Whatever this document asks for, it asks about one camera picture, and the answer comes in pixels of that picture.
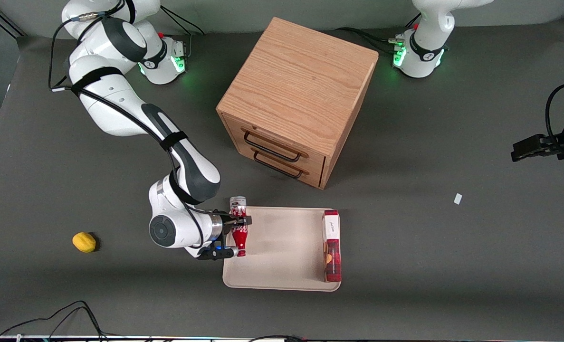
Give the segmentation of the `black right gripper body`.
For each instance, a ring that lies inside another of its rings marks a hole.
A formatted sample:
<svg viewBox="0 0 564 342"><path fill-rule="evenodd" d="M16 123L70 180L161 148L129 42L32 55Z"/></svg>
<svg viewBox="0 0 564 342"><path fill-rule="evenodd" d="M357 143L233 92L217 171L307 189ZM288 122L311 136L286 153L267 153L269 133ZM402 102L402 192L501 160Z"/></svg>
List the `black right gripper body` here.
<svg viewBox="0 0 564 342"><path fill-rule="evenodd" d="M226 249L227 235L238 224L239 217L228 213L219 213L219 217L221 218L222 221L222 232L221 235L219 236L219 240L221 243L220 248Z"/></svg>

